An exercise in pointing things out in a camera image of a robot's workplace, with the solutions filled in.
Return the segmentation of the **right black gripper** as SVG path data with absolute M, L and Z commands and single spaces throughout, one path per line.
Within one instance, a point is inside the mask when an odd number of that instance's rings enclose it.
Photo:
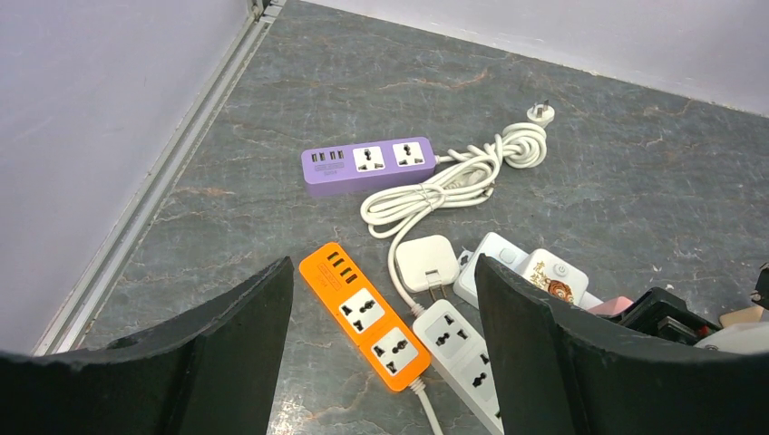
M 691 312 L 683 299 L 660 287 L 652 287 L 616 314 L 615 324 L 685 345 L 695 345 L 720 331 L 719 325 Z

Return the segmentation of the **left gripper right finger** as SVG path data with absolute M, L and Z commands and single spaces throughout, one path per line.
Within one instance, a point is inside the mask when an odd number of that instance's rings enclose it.
M 765 434 L 768 357 L 673 343 L 550 295 L 495 259 L 475 267 L 508 434 Z

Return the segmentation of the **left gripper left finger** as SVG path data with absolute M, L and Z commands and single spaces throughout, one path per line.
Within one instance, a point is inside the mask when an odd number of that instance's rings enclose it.
M 1 355 L 4 434 L 263 434 L 283 356 L 294 267 L 103 348 Z

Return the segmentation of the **pink cube socket adapter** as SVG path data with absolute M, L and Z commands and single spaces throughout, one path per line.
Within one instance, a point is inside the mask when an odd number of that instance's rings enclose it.
M 625 297 L 619 296 L 613 299 L 597 304 L 588 309 L 588 311 L 595 315 L 601 316 L 615 316 L 626 311 L 630 306 L 634 304 L 634 301 Z

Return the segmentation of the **white tiger cube adapter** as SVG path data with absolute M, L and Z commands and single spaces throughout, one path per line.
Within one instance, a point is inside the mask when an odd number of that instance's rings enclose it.
M 589 278 L 563 258 L 544 248 L 533 250 L 517 267 L 516 273 L 550 295 L 573 305 L 581 302 Z

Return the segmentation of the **tan cube socket adapter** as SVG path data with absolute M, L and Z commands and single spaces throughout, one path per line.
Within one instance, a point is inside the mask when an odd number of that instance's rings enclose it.
M 766 310 L 760 305 L 723 314 L 719 317 L 720 324 L 726 328 L 736 324 L 753 324 L 763 322 L 767 316 Z

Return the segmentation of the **small white power strip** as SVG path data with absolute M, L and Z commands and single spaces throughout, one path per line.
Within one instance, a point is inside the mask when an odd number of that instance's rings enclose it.
M 491 434 L 502 435 L 491 359 L 483 337 L 445 299 L 435 301 L 412 330 L 432 355 L 432 366 Z

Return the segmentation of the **orange power strip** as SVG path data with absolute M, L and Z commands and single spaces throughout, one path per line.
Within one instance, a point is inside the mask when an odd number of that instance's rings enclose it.
M 424 388 L 431 355 L 341 245 L 323 245 L 299 272 L 391 391 Z

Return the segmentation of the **white flat charger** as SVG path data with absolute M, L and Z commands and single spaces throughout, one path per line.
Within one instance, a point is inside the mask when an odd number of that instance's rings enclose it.
M 420 237 L 401 243 L 395 250 L 401 282 L 410 293 L 452 285 L 460 274 L 449 239 L 442 235 Z

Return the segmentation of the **purple power strip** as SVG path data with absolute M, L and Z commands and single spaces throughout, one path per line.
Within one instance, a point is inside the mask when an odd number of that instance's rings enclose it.
M 422 183 L 438 164 L 425 137 L 304 150 L 300 161 L 306 191 L 312 197 Z

